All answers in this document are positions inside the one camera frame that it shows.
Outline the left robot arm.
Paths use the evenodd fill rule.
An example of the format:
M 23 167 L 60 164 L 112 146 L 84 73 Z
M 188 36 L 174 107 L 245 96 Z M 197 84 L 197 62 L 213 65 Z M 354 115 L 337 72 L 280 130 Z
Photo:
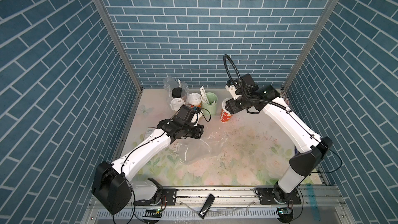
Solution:
M 153 178 L 136 182 L 133 182 L 133 178 L 149 160 L 177 139 L 199 140 L 203 132 L 204 126 L 201 124 L 183 124 L 170 119 L 160 121 L 147 139 L 131 152 L 111 163 L 103 161 L 96 167 L 92 194 L 112 215 L 132 202 L 158 204 L 163 187 Z

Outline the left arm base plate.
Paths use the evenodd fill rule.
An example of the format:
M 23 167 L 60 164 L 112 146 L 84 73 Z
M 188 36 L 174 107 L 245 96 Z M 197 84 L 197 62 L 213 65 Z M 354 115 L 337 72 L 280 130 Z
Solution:
M 163 188 L 162 191 L 157 190 L 150 200 L 139 200 L 138 195 L 133 196 L 136 196 L 136 201 L 134 202 L 135 206 L 160 206 L 161 203 L 166 206 L 174 206 L 176 203 L 177 189 Z

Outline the orange cup white lid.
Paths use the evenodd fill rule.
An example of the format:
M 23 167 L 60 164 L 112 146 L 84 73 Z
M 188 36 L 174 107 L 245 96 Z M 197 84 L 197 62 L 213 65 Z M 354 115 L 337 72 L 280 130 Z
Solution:
M 178 111 L 183 105 L 185 104 L 185 101 L 182 98 L 173 98 L 170 101 L 170 107 L 171 109 L 176 112 Z

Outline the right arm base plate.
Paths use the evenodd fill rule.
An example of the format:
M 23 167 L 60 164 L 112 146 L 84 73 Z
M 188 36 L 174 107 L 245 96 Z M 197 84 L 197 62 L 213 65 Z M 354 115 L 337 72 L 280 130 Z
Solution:
M 302 203 L 298 188 L 288 194 L 279 188 L 275 189 L 270 187 L 255 188 L 254 192 L 258 196 L 261 205 L 294 205 Z

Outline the clear plastic carrier bag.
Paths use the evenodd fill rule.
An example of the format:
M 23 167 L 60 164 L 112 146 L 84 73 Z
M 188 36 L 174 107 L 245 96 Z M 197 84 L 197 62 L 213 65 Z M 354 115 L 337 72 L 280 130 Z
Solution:
M 178 111 L 187 102 L 190 94 L 187 83 L 169 76 L 163 80 L 163 88 L 167 91 L 167 102 L 172 111 Z

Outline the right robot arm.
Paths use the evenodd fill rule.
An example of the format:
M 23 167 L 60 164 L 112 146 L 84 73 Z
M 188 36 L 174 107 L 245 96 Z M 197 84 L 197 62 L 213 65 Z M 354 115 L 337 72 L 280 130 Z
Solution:
M 236 114 L 244 109 L 255 107 L 256 110 L 271 117 L 288 135 L 297 149 L 297 154 L 289 160 L 288 169 L 273 189 L 275 201 L 285 204 L 291 199 L 297 186 L 324 159 L 333 142 L 328 137 L 322 138 L 308 127 L 272 86 L 250 88 L 251 99 L 244 96 L 241 90 L 231 82 L 227 82 L 226 89 L 232 96 L 232 99 L 226 103 L 227 111 Z

